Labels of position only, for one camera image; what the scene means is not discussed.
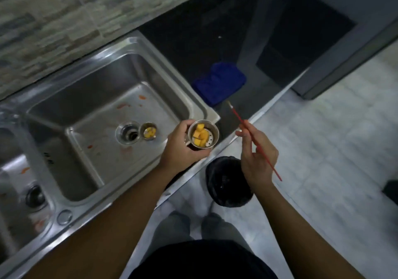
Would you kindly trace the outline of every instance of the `black trash bin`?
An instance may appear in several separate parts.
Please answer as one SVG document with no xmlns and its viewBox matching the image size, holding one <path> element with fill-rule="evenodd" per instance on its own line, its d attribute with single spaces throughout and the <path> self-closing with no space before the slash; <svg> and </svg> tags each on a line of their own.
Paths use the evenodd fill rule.
<svg viewBox="0 0 398 279">
<path fill-rule="evenodd" d="M 207 166 L 206 186 L 213 200 L 228 208 L 243 206 L 253 197 L 240 160 L 234 156 L 221 156 Z"/>
</svg>

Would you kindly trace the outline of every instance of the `black shirt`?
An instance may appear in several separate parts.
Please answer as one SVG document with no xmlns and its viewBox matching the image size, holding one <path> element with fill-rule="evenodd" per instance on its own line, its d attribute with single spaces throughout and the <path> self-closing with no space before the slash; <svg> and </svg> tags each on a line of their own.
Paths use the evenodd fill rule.
<svg viewBox="0 0 398 279">
<path fill-rule="evenodd" d="M 194 240 L 161 247 L 129 279 L 156 278 L 277 279 L 257 256 L 231 240 Z"/>
</svg>

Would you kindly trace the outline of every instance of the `stainless steel sink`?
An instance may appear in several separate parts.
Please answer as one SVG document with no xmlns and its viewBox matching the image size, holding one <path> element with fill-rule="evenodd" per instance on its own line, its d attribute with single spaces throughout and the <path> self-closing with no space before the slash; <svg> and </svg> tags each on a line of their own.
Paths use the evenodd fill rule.
<svg viewBox="0 0 398 279">
<path fill-rule="evenodd" d="M 2 101 L 0 278 L 21 276 L 111 205 L 188 118 L 219 120 L 138 31 Z"/>
</svg>

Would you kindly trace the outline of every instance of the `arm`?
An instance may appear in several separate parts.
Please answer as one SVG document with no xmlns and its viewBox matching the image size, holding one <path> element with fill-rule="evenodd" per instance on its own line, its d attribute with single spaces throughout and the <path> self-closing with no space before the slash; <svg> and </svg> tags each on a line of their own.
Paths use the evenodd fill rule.
<svg viewBox="0 0 398 279">
<path fill-rule="evenodd" d="M 109 208 L 39 261 L 26 278 L 119 278 L 167 184 L 210 149 L 193 151 L 182 121 L 169 136 L 159 164 Z"/>
<path fill-rule="evenodd" d="M 246 121 L 273 166 L 278 150 L 267 136 Z M 363 276 L 330 246 L 285 200 L 272 183 L 272 169 L 259 153 L 252 153 L 249 131 L 236 134 L 242 140 L 242 171 L 260 201 L 272 231 L 295 278 L 362 278 Z"/>
</svg>

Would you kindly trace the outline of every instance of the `hand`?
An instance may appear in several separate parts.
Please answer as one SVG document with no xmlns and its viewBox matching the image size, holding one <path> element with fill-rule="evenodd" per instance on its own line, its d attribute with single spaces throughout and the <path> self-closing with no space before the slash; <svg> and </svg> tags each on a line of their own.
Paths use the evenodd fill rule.
<svg viewBox="0 0 398 279">
<path fill-rule="evenodd" d="M 249 130 L 240 124 L 239 128 L 242 131 L 236 131 L 235 133 L 237 136 L 242 137 L 241 166 L 243 174 L 252 191 L 255 192 L 256 188 L 272 185 L 272 168 L 257 149 L 256 152 L 252 152 L 252 139 L 249 131 L 263 149 L 272 166 L 275 166 L 279 152 L 262 131 L 256 129 L 247 120 L 245 120 L 245 125 Z"/>
<path fill-rule="evenodd" d="M 193 151 L 185 145 L 185 132 L 194 122 L 195 120 L 182 121 L 169 135 L 166 148 L 160 157 L 160 167 L 174 171 L 176 175 L 210 154 L 211 149 Z"/>
</svg>

